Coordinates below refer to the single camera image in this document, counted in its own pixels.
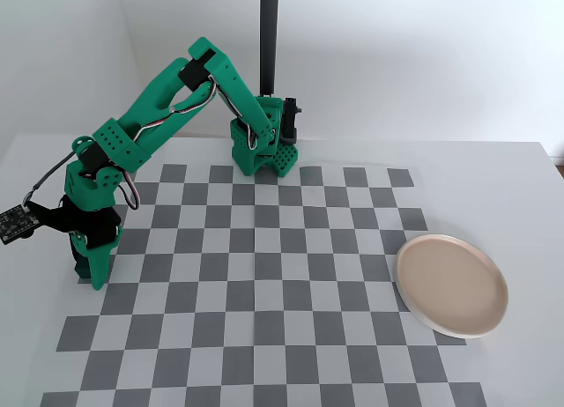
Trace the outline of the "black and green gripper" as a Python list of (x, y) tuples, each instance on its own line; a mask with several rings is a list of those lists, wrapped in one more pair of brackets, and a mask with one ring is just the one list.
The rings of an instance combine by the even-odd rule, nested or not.
[(63, 196), (55, 209), (31, 201), (30, 212), (43, 226), (70, 233), (74, 270), (80, 278), (90, 279), (94, 290), (106, 284), (110, 253), (122, 236), (121, 217), (113, 207), (82, 211), (68, 196)]

